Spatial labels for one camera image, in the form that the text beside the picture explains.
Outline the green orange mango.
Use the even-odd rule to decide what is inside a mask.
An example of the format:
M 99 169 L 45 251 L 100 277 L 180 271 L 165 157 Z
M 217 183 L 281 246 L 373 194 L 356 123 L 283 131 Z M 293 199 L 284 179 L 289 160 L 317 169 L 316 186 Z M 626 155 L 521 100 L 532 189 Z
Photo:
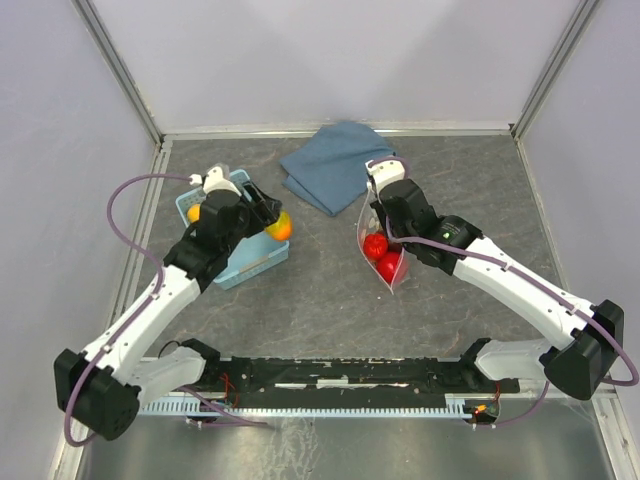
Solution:
M 288 241 L 293 233 L 293 222 L 290 215 L 282 210 L 278 219 L 265 228 L 265 232 L 275 241 Z

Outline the red bell pepper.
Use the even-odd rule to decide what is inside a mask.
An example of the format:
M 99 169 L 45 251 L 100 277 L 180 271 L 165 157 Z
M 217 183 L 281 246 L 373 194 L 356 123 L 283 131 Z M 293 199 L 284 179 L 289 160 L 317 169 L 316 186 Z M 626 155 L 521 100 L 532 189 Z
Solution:
M 362 244 L 364 255 L 373 262 L 383 258 L 388 251 L 388 247 L 388 240 L 381 233 L 367 234 Z

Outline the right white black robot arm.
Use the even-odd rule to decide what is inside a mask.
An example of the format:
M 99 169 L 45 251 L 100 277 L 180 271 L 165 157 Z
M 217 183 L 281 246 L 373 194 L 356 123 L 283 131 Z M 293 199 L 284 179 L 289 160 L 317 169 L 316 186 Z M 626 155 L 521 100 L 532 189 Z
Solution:
M 594 304 L 553 285 L 502 251 L 459 216 L 436 214 L 411 179 L 368 181 L 383 231 L 422 264 L 491 295 L 532 325 L 539 341 L 484 340 L 458 368 L 467 389 L 494 380 L 545 379 L 564 394 L 590 399 L 620 358 L 624 311 Z

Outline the bright red apple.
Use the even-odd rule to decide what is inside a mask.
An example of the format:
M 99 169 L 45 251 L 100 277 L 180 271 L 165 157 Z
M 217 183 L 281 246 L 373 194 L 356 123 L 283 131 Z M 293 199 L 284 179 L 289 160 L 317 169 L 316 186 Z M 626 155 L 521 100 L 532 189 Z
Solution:
M 376 262 L 376 271 L 387 284 L 391 284 L 396 276 L 400 257 L 398 252 L 387 251 Z

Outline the small yellow orange fruit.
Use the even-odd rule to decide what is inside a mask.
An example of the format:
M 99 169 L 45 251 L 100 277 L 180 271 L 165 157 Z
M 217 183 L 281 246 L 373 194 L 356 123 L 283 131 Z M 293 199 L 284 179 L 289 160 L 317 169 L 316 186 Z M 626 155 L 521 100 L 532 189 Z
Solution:
M 190 224 L 196 223 L 200 219 L 201 205 L 194 204 L 189 207 L 186 213 L 187 220 Z

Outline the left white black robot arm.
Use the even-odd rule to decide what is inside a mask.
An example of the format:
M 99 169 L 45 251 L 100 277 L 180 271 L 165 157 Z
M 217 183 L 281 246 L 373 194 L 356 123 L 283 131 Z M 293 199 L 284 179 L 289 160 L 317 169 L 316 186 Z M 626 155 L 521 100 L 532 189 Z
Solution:
M 114 440 L 139 411 L 184 386 L 209 390 L 221 378 L 219 354 L 199 341 L 146 362 L 144 354 L 174 318 L 228 266 L 238 245 L 276 224 L 282 203 L 248 181 L 208 187 L 199 218 L 163 260 L 156 275 L 125 313 L 80 352 L 63 350 L 54 361 L 57 404 L 66 442 L 79 422 L 92 436 Z

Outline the clear zip top bag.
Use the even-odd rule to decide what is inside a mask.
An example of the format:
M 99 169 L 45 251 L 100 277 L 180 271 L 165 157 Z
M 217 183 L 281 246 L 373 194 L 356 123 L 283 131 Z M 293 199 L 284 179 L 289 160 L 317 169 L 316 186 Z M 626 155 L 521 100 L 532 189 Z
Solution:
M 356 225 L 357 244 L 377 278 L 394 293 L 409 276 L 409 261 L 402 246 L 388 237 L 373 203 L 374 195 L 368 193 Z

